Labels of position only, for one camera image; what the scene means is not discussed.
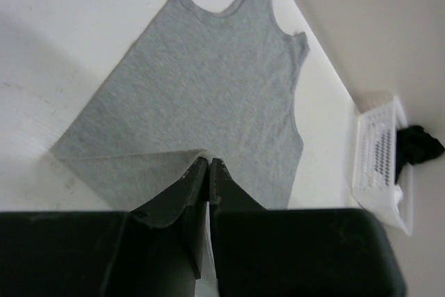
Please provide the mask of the grey tank top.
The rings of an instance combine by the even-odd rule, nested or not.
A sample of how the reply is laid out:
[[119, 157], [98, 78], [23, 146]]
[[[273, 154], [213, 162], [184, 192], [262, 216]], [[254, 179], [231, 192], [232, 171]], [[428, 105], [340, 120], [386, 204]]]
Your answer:
[[168, 0], [53, 155], [118, 209], [153, 198], [199, 157], [222, 159], [257, 202], [285, 208], [304, 147], [294, 97], [308, 52], [304, 33], [280, 29], [273, 0], [220, 13]]

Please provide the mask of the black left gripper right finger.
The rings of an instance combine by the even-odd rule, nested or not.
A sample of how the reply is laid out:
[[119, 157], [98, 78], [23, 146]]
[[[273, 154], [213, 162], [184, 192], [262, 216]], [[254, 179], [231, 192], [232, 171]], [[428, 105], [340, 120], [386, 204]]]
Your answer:
[[404, 296], [385, 230], [363, 209], [267, 210], [220, 159], [209, 174], [221, 296]]

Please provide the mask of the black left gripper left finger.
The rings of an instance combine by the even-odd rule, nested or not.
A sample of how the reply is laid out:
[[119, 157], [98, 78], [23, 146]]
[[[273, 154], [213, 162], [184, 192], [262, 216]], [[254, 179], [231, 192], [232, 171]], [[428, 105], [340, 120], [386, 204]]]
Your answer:
[[1, 215], [2, 296], [192, 296], [206, 159], [133, 211]]

